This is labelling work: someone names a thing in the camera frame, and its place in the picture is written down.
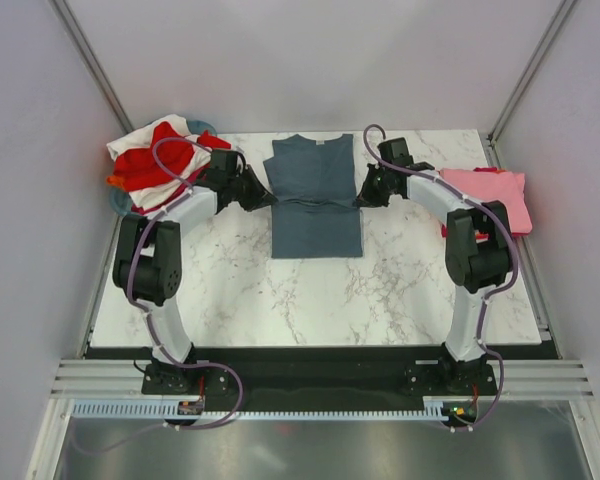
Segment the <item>grey-blue t shirt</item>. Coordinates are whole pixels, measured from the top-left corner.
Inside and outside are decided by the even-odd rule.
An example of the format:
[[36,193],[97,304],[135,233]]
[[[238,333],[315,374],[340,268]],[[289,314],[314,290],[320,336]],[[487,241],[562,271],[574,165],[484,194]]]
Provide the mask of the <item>grey-blue t shirt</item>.
[[277,202],[271,207],[274,259],[360,258],[354,137],[314,140],[299,134],[272,142],[263,162]]

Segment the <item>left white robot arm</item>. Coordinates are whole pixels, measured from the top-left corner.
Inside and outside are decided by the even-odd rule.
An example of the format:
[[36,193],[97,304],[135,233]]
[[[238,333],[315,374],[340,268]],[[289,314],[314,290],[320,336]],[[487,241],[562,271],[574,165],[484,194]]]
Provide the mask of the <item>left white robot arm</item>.
[[252,212],[274,205],[276,198],[241,152],[217,149],[201,177],[175,200],[148,216],[128,214],[120,224],[113,283],[143,314],[152,357],[170,363],[164,379],[178,393],[191,392],[200,378],[176,299],[183,280],[182,240],[233,202]]

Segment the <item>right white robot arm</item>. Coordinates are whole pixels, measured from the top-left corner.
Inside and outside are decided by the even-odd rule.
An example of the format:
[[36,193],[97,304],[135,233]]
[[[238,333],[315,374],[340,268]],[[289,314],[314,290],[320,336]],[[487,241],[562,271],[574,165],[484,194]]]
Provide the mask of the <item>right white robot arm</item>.
[[445,267],[456,291],[444,347],[452,360],[438,368],[437,377],[445,391],[461,393],[474,381],[468,362],[487,353],[482,332],[489,301],[511,288],[519,274],[506,207],[481,202],[442,179],[432,165],[415,162],[404,138],[365,146],[376,162],[368,166],[356,204],[387,207],[398,195],[425,208],[446,228]]

